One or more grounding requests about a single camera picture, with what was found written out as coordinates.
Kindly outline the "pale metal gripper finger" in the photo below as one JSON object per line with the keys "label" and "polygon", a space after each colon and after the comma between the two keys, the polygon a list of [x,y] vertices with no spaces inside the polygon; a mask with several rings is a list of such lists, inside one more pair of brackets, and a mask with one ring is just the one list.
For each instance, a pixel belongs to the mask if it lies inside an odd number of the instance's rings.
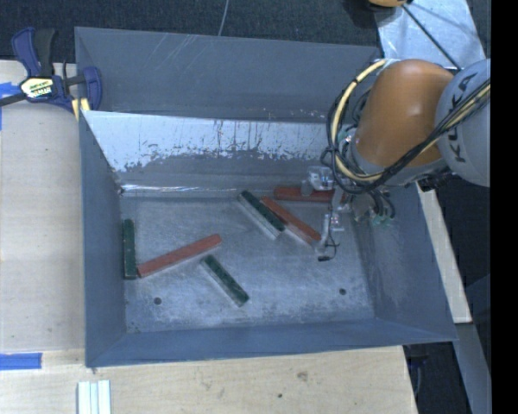
{"label": "pale metal gripper finger", "polygon": [[322,219],[318,249],[336,248],[340,244],[343,233],[344,225],[341,222],[340,215],[331,212],[325,213]]}
{"label": "pale metal gripper finger", "polygon": [[333,175],[330,168],[326,166],[309,166],[306,170],[306,177],[301,181],[300,193],[302,196],[310,197],[315,192],[332,191]]}

